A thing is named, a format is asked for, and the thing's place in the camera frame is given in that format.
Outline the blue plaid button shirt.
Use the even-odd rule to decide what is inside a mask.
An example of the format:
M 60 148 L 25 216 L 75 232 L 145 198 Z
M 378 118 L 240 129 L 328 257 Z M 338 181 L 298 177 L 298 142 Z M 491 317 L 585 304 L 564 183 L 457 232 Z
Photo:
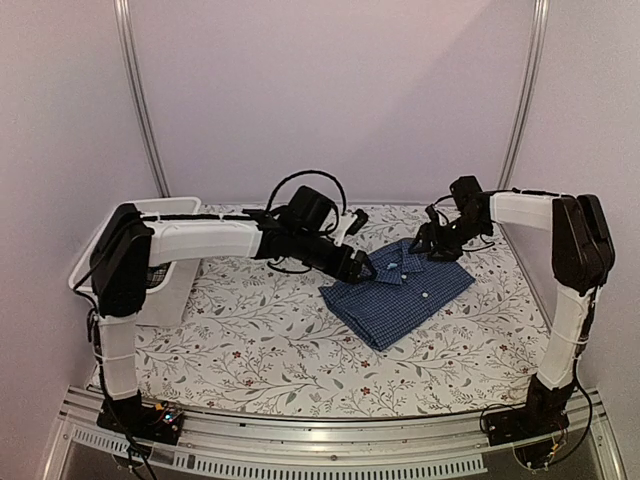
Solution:
M 407 336 L 475 283 L 457 262 L 430 261 L 409 246 L 402 239 L 372 252 L 373 280 L 319 289 L 328 310 L 376 351 Z

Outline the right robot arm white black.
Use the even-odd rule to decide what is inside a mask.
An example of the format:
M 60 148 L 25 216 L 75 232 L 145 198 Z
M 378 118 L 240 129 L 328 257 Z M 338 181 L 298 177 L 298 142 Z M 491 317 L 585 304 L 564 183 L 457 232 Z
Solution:
M 536 190 L 483 190 L 473 176 L 462 176 L 450 187 L 459 211 L 456 220 L 441 224 L 435 206 L 418 230 L 409 250 L 434 261 L 456 261 L 463 247 L 496 224 L 519 225 L 551 234 L 551 265 L 557 299 L 547 351 L 531 377 L 523 407 L 487 415 L 491 433 L 541 432 L 567 427 L 566 404 L 578 385 L 577 362 L 589 340 L 599 292 L 615 262 L 615 250 L 597 196 Z

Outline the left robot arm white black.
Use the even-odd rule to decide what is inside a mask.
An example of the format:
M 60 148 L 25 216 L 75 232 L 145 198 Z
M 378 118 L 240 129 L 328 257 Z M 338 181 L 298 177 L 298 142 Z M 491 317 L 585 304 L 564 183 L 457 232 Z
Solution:
M 239 215 L 144 214 L 132 203 L 109 219 L 90 257 L 101 389 L 111 419 L 128 434 L 148 426 L 135 368 L 135 318 L 147 296 L 150 267 L 208 257 L 294 259 L 348 284 L 372 280 L 368 255 L 345 244 L 366 216 L 326 198 L 293 201 Z

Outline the white plastic laundry bin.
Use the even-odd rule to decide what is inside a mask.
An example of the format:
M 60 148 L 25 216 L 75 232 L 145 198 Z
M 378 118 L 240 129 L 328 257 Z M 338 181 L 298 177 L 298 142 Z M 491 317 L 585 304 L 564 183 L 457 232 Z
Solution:
M 129 200 L 143 214 L 158 213 L 191 214 L 198 213 L 201 200 L 197 197 L 171 197 L 142 200 Z M 103 218 L 95 230 L 88 246 L 74 266 L 68 278 L 70 289 L 89 270 L 89 258 L 103 230 L 117 206 Z M 181 323 L 183 312 L 194 282 L 200 261 L 197 259 L 173 262 L 160 276 L 161 282 L 146 290 L 146 299 L 141 312 L 136 317 L 136 324 L 142 327 L 174 328 Z

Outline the black white plaid garment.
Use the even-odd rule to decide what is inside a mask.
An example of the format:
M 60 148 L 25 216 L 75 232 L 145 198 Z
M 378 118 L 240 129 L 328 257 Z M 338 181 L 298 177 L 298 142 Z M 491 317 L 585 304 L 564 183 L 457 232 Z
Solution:
M 165 280 L 168 269 L 166 265 L 149 267 L 146 273 L 146 289 L 151 290 L 160 286 Z

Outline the right aluminium frame post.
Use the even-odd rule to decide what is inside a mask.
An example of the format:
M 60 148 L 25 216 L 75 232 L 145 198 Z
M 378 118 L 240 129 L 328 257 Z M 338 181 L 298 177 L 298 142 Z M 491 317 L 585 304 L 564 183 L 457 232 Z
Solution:
M 549 7 L 549 0 L 536 0 L 533 3 L 531 32 L 524 74 L 514 121 L 511 127 L 506 153 L 498 179 L 499 189 L 506 189 L 511 184 L 519 151 L 524 139 L 544 51 Z

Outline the aluminium frame post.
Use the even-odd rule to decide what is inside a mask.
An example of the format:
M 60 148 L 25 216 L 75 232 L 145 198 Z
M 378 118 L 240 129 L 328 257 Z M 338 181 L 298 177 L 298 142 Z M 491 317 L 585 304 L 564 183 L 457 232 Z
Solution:
M 144 91 L 142 73 L 136 51 L 130 2 L 127 0 L 114 0 L 113 7 L 125 76 L 129 85 L 147 163 L 158 195 L 162 198 L 168 198 L 171 196 L 171 192 Z
M 533 3 L 531 32 L 524 74 L 514 121 L 511 127 L 506 153 L 498 179 L 499 189 L 506 189 L 511 184 L 519 151 L 524 139 L 544 51 L 549 7 L 549 0 L 536 0 Z

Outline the aluminium front rail base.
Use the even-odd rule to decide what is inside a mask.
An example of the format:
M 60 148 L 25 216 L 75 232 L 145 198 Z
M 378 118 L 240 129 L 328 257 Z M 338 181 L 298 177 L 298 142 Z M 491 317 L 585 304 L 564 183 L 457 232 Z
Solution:
M 70 388 L 54 422 L 44 479 L 624 479 L 596 392 L 568 405 L 570 426 L 547 466 L 521 464 L 525 444 L 493 445 L 477 412 L 435 417 L 312 419 L 189 409 L 174 445 L 147 460 L 101 429 L 101 396 Z

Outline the left aluminium frame post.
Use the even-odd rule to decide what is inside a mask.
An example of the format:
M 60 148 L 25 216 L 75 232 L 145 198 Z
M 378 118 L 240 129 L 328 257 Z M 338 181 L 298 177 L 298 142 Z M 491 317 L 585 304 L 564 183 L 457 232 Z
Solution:
M 113 7 L 125 76 L 129 85 L 147 163 L 158 195 L 162 198 L 168 198 L 171 196 L 171 192 L 144 91 L 142 73 L 136 51 L 130 2 L 127 0 L 114 0 Z

